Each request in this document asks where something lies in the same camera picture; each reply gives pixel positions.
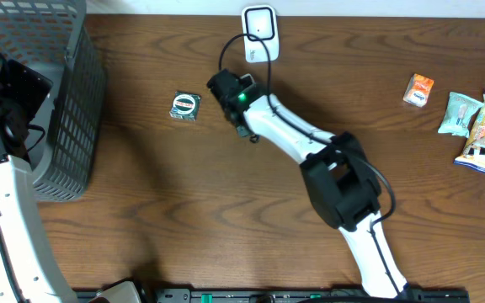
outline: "wood grain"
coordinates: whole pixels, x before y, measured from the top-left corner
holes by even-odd
[[[295,163],[239,139],[205,87],[240,18],[104,15],[87,27],[109,74],[90,188],[39,204],[72,287],[132,274],[196,288],[360,283]],[[389,178],[386,236],[408,281],[485,302],[485,175],[452,164],[464,139],[436,133],[450,91],[482,98],[485,20],[281,18],[279,32],[274,93],[320,128],[352,131]],[[240,42],[224,66],[264,79]],[[422,109],[402,101],[414,72],[435,80]],[[176,90],[202,96],[198,121],[169,117]]]

